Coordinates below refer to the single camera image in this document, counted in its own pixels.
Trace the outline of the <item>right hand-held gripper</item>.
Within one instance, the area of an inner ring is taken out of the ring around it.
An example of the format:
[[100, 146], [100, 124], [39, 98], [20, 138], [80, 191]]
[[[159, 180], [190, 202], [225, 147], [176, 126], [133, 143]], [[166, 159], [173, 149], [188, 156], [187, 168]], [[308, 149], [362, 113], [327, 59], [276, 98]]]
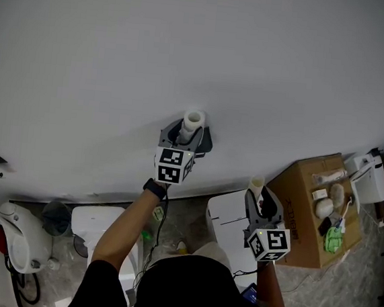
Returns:
[[251, 189], [245, 193], [245, 211], [249, 226], [243, 231], [244, 247], [251, 250], [257, 262], [279, 261], [291, 250], [290, 230], [284, 225], [283, 206], [275, 193], [264, 187], [262, 217]]

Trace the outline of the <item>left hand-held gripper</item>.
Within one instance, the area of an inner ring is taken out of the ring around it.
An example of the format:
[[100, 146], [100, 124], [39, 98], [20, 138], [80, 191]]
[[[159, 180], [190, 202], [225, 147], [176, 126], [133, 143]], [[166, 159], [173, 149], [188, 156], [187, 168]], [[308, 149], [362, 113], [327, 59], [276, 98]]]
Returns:
[[183, 120], [177, 119], [160, 132], [155, 152], [155, 180], [181, 185], [194, 167], [196, 148], [202, 142], [204, 128], [190, 133], [184, 144], [176, 144]]

